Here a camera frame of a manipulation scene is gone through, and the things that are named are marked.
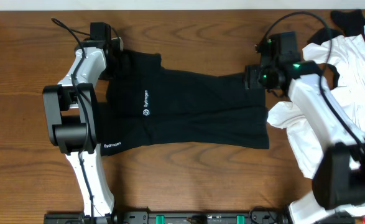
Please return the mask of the black Sydrogen t-shirt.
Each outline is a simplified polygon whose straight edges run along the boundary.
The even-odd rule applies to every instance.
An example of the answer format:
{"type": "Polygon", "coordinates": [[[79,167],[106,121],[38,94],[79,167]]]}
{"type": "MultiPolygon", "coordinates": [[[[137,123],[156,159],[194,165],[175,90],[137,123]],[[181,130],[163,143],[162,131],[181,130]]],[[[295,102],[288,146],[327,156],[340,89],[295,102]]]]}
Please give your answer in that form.
{"type": "Polygon", "coordinates": [[[269,148],[265,93],[246,90],[242,73],[216,77],[161,62],[159,54],[121,54],[99,104],[102,155],[178,142],[269,148]]]}

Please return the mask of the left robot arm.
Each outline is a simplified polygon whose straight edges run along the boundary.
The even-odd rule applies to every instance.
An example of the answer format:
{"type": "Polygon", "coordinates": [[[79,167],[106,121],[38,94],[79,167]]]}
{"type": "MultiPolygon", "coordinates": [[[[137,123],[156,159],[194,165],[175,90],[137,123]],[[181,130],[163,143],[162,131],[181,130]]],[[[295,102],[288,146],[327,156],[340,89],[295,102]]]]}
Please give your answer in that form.
{"type": "Polygon", "coordinates": [[[123,51],[120,38],[85,40],[75,49],[68,73],[42,92],[50,142],[65,155],[73,168],[84,203],[77,217],[52,215],[55,223],[114,223],[111,193],[101,158],[101,128],[95,87],[123,51]]]}

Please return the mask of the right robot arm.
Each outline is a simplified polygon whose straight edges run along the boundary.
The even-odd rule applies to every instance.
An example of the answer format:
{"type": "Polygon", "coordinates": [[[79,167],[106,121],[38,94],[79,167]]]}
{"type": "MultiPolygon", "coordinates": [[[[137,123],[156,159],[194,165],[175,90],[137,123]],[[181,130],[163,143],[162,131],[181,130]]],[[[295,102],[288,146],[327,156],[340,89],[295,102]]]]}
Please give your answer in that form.
{"type": "Polygon", "coordinates": [[[312,189],[289,205],[284,223],[321,223],[339,212],[365,215],[365,133],[346,115],[313,61],[248,65],[248,90],[282,90],[298,106],[323,151],[312,189]]]}

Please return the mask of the white shirt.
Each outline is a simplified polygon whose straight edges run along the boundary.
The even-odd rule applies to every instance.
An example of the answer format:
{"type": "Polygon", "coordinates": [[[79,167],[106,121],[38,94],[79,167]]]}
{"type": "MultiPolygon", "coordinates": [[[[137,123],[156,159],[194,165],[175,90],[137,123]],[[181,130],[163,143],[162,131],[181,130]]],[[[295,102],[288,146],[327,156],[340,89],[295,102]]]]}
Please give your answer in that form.
{"type": "MultiPolygon", "coordinates": [[[[322,63],[328,48],[333,48],[329,62],[340,77],[331,93],[348,117],[365,132],[365,26],[363,30],[359,35],[339,35],[318,44],[311,42],[303,48],[303,57],[322,63]]],[[[267,121],[273,127],[286,129],[303,176],[312,179],[323,152],[300,108],[292,102],[280,101],[270,109],[267,121]]]]}

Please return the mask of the black garment at corner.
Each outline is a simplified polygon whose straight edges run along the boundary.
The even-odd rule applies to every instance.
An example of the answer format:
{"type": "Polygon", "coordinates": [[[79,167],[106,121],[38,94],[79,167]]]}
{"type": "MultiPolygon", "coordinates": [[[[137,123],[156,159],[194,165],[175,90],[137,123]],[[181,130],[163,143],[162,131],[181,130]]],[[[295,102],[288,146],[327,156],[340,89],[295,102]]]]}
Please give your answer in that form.
{"type": "Polygon", "coordinates": [[[364,34],[365,17],[363,16],[362,10],[357,9],[351,12],[331,11],[330,17],[340,31],[330,29],[331,36],[329,36],[327,29],[322,28],[307,40],[307,44],[321,45],[340,35],[351,37],[364,34]]]}

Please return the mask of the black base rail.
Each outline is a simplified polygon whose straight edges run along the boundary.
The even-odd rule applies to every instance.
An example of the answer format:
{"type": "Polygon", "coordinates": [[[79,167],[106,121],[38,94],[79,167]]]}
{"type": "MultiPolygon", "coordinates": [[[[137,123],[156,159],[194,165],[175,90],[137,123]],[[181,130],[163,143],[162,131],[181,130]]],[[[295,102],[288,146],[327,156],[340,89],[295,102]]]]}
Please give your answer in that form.
{"type": "MultiPolygon", "coordinates": [[[[46,214],[44,224],[92,223],[82,213],[46,214]]],[[[148,213],[126,212],[123,215],[97,217],[94,223],[104,224],[288,224],[293,223],[286,210],[255,208],[248,213],[148,213]]],[[[315,223],[354,224],[356,220],[347,212],[337,213],[315,223]]]]}

